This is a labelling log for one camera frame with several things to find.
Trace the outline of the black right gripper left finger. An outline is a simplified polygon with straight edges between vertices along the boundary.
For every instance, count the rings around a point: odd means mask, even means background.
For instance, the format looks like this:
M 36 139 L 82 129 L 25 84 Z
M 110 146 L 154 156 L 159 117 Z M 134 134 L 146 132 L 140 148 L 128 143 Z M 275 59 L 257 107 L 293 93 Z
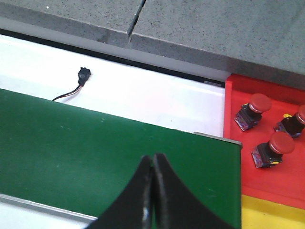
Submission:
M 143 156 L 116 200 L 91 224 L 88 229 L 150 229 L 152 228 L 152 160 Z

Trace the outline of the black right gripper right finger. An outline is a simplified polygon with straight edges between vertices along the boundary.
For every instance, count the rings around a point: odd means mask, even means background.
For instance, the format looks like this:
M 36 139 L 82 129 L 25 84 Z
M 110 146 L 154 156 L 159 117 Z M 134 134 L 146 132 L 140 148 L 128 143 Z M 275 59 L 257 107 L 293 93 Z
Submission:
M 233 228 L 195 197 L 177 176 L 165 154 L 153 156 L 152 181 L 156 228 Z

